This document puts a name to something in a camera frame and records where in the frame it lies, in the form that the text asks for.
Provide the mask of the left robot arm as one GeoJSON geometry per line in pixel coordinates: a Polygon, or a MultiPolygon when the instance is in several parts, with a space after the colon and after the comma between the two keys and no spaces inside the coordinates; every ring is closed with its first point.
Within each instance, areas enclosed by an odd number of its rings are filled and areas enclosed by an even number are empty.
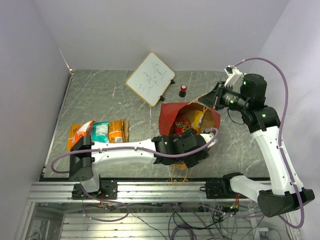
{"type": "Polygon", "coordinates": [[[190,169],[209,156],[209,149],[216,143],[211,133],[195,134],[189,129],[181,136],[160,135],[137,142],[102,143],[81,137],[71,149],[68,179],[75,182],[73,199],[85,194],[96,199],[117,198],[118,186],[103,180],[101,168],[119,164],[149,164],[171,166],[183,163],[190,169]]]}

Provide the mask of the orange pink candy packet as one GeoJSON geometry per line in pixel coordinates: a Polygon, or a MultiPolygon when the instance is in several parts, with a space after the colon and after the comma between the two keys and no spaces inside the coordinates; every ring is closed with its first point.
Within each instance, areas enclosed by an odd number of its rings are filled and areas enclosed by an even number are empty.
{"type": "Polygon", "coordinates": [[[74,146],[80,140],[80,138],[87,136],[91,132],[93,123],[95,123],[95,121],[91,120],[84,123],[83,125],[76,125],[76,128],[73,131],[73,137],[71,139],[72,146],[74,146]]]}

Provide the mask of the orange snack packet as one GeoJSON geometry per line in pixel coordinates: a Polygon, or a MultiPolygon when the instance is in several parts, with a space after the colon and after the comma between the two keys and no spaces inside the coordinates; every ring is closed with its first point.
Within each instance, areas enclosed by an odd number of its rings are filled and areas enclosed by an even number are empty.
{"type": "MultiPolygon", "coordinates": [[[[123,119],[109,121],[109,133],[108,133],[108,139],[109,143],[125,143],[124,139],[124,132],[123,132],[123,119]]],[[[72,146],[72,137],[73,137],[73,131],[76,129],[77,125],[82,124],[73,124],[69,130],[68,133],[68,140],[67,140],[67,151],[70,152],[72,146]]]]}

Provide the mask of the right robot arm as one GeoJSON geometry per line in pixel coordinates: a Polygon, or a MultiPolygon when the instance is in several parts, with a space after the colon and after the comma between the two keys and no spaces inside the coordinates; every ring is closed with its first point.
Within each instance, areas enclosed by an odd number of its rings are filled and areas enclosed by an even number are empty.
{"type": "Polygon", "coordinates": [[[266,217],[280,216],[296,210],[315,199],[313,190],[306,189],[299,179],[281,136],[282,123],[273,107],[265,104],[267,82],[255,73],[245,74],[240,92],[219,81],[214,89],[199,98],[207,108],[241,113],[262,152],[268,169],[270,184],[262,184],[235,172],[224,175],[220,186],[226,198],[241,194],[256,202],[266,217]]]}

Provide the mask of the tan chips bag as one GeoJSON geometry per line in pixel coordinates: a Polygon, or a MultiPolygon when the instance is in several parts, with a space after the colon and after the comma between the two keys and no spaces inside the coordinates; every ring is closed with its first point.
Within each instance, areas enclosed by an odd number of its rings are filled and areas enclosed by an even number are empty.
{"type": "Polygon", "coordinates": [[[127,143],[129,141],[129,121],[123,121],[123,134],[124,134],[124,142],[127,143]]]}

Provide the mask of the teal candy packet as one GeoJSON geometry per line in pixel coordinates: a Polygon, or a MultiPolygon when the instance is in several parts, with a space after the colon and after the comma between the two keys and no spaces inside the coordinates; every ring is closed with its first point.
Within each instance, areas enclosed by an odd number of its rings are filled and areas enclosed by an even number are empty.
{"type": "Polygon", "coordinates": [[[94,142],[109,143],[109,121],[94,122],[91,138],[94,142]]]}

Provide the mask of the red chips packet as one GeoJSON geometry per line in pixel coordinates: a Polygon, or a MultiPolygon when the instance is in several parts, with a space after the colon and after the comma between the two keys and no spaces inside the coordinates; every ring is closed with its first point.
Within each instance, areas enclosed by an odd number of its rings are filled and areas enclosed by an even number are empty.
{"type": "Polygon", "coordinates": [[[191,123],[185,114],[178,115],[174,120],[174,133],[181,136],[185,131],[191,128],[191,123]]]}

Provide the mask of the red brown paper bag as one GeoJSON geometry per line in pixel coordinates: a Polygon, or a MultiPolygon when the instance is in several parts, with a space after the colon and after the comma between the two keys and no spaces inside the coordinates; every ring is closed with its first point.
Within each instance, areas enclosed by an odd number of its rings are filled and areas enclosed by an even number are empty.
{"type": "Polygon", "coordinates": [[[161,135],[182,135],[188,129],[197,135],[212,128],[220,128],[221,116],[196,100],[191,102],[163,103],[160,108],[158,129],[161,135]]]}

